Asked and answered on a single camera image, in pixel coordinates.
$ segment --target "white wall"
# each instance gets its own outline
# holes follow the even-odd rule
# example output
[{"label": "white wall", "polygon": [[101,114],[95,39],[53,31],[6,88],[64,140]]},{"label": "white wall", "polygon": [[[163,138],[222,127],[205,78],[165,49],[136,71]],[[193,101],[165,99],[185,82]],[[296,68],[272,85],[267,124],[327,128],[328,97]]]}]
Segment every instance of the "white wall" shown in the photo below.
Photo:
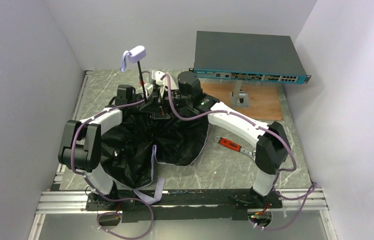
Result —
[{"label": "white wall", "polygon": [[316,1],[46,0],[85,70],[117,69],[137,45],[144,68],[191,68],[198,30],[295,40]]},{"label": "white wall", "polygon": [[42,0],[0,1],[0,240],[28,238],[82,80]]},{"label": "white wall", "polygon": [[318,0],[295,45],[312,75],[286,87],[306,164],[340,239],[374,239],[374,0]]}]

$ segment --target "red handle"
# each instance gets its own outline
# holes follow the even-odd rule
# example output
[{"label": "red handle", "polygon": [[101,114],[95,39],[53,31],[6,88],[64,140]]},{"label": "red handle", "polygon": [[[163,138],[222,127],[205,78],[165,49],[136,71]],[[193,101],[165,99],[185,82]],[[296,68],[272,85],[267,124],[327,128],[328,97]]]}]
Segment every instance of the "red handle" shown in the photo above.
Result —
[{"label": "red handle", "polygon": [[221,137],[218,143],[237,152],[240,152],[240,149],[242,149],[242,146],[223,137]]}]

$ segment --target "wooden board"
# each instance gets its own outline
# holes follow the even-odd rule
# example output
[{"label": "wooden board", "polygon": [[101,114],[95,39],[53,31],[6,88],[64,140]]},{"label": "wooden board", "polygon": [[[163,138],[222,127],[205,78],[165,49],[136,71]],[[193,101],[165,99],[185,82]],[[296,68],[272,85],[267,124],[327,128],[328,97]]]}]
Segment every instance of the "wooden board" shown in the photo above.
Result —
[{"label": "wooden board", "polygon": [[214,96],[230,108],[256,120],[283,120],[276,86],[253,86],[243,84],[241,90],[249,94],[249,107],[232,107],[230,94],[235,84],[200,83],[203,92]]}]

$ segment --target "metal frame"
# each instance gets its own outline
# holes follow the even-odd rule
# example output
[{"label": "metal frame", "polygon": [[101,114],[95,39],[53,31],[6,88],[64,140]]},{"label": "metal frame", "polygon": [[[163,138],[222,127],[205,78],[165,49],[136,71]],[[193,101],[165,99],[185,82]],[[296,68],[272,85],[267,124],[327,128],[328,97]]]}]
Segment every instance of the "metal frame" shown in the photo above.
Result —
[{"label": "metal frame", "polygon": [[[78,96],[78,102],[76,103],[75,111],[72,115],[72,119],[77,119],[80,114],[79,109],[81,108],[87,86],[90,84],[90,77],[92,71],[86,71],[84,81],[81,86],[81,91]],[[59,164],[56,175],[54,177],[54,184],[60,184],[63,178],[63,174],[66,170],[66,166]],[[292,189],[278,189],[281,194],[286,197],[294,198],[303,195],[308,189],[305,188],[292,188]],[[88,196],[84,191],[44,191],[41,193],[40,200],[35,212],[34,221],[29,233],[28,240],[38,240],[42,231],[43,223],[47,214],[100,214],[104,211],[86,211],[85,207],[87,204]],[[283,208],[272,208],[271,211],[284,211],[286,216],[287,211],[297,211],[302,204],[302,200],[283,200]],[[152,206],[153,208],[159,207],[173,207],[173,206]],[[262,209],[248,209],[249,212],[257,212]],[[319,211],[321,219],[324,225],[324,229],[329,240],[337,240],[337,234],[333,225],[333,221],[330,216],[330,211],[327,206],[326,198],[323,190],[317,188],[311,193],[303,207],[303,211]]]},{"label": "metal frame", "polygon": [[245,91],[242,91],[243,80],[236,80],[235,86],[232,92],[229,93],[229,98],[231,102],[231,107],[233,108],[248,108],[249,107],[249,94]]}]

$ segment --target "lavender strap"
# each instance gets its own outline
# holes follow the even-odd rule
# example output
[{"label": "lavender strap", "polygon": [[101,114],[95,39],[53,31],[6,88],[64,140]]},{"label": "lavender strap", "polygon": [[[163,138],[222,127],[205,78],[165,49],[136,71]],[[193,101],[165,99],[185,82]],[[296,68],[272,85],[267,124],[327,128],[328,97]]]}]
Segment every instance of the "lavender strap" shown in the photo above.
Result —
[{"label": "lavender strap", "polygon": [[[152,153],[151,153],[151,174],[150,174],[152,181],[153,181],[153,175],[154,175],[155,160],[156,160],[156,145],[153,145]],[[162,192],[164,191],[164,185],[165,185],[165,178],[158,178],[157,183],[156,183],[156,188],[154,189],[154,196],[153,197],[140,192],[138,189],[134,189],[134,193],[141,200],[145,201],[149,205],[152,205],[152,204],[157,203],[161,200]]]},{"label": "lavender strap", "polygon": [[124,51],[122,54],[122,61],[121,61],[120,68],[119,68],[121,72],[124,72],[125,69],[127,68],[127,55],[128,54],[131,54],[131,53],[129,51]]}]

